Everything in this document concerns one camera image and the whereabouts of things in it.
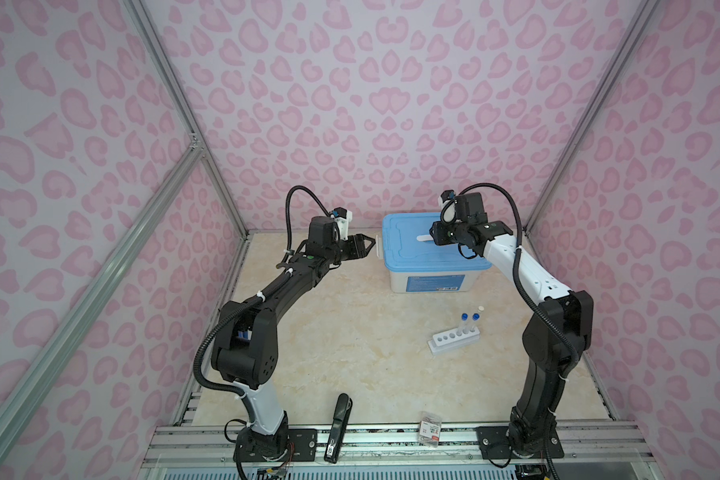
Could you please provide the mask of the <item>blue plastic bin lid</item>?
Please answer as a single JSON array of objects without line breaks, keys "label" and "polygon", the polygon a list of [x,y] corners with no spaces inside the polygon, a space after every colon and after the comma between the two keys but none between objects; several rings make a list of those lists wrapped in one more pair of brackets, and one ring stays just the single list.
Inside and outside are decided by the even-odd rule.
[{"label": "blue plastic bin lid", "polygon": [[394,273],[440,273],[484,271],[492,264],[482,257],[465,259],[455,244],[438,246],[429,235],[438,213],[397,213],[382,222],[383,258]]}]

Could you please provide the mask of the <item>white plastic storage bin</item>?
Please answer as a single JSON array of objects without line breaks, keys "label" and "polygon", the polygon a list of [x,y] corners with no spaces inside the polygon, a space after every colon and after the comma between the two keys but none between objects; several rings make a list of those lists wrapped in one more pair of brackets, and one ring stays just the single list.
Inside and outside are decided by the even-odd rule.
[{"label": "white plastic storage bin", "polygon": [[482,273],[483,270],[390,271],[390,288],[395,293],[466,292]]}]

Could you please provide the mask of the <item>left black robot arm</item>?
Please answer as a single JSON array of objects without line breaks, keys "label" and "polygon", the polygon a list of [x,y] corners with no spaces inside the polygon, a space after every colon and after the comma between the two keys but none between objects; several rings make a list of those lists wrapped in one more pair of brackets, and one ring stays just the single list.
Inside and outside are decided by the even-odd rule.
[{"label": "left black robot arm", "polygon": [[242,302],[227,302],[217,323],[198,347],[193,376],[203,388],[236,395],[248,415],[235,438],[235,460],[251,451],[279,461],[294,453],[287,412],[271,381],[279,359],[278,324],[285,313],[332,270],[366,258],[376,240],[350,235],[343,210],[311,220],[308,235],[285,253],[280,274]]}]

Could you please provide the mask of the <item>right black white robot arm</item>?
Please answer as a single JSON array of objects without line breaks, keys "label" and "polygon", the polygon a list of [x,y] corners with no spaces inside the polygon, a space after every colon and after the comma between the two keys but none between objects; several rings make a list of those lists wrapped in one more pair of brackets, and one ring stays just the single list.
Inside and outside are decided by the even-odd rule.
[{"label": "right black white robot arm", "polygon": [[[490,188],[507,199],[516,227],[488,219],[480,188]],[[531,317],[522,334],[529,358],[523,391],[512,408],[505,444],[510,455],[549,459],[556,428],[557,408],[568,377],[591,345],[594,300],[557,280],[523,247],[522,222],[511,195],[502,187],[484,183],[441,193],[440,216],[429,233],[438,246],[465,248],[486,259],[510,280]]]}]

